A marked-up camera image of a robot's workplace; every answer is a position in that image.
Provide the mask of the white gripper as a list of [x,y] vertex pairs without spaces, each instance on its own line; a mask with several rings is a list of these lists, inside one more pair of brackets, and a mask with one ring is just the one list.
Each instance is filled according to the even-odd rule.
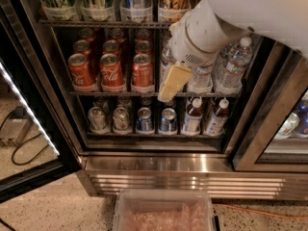
[[190,67],[205,65],[214,60],[221,48],[221,21],[214,14],[193,16],[185,14],[179,21],[171,23],[172,37],[169,46],[177,62],[166,71],[158,100],[170,101],[192,78]]

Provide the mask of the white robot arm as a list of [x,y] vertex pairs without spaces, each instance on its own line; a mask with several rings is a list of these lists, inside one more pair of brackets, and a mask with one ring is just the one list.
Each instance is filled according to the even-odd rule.
[[171,100],[192,69],[211,64],[223,46],[250,33],[276,40],[308,59],[308,0],[201,0],[169,27],[175,64],[158,99]]

